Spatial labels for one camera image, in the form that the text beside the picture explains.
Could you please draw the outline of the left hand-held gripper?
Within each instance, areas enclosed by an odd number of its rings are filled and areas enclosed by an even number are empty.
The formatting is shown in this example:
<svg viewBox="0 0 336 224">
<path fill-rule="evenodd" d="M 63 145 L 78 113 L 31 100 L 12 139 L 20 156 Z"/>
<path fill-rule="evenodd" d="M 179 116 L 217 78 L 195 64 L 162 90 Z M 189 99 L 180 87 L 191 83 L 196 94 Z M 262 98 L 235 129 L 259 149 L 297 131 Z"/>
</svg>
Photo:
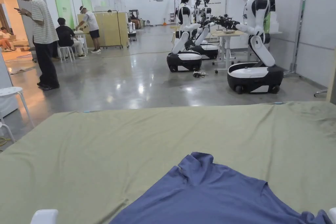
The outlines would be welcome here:
<svg viewBox="0 0 336 224">
<path fill-rule="evenodd" d="M 30 224 L 56 224 L 59 211 L 56 209 L 42 209 L 36 211 Z"/>
</svg>

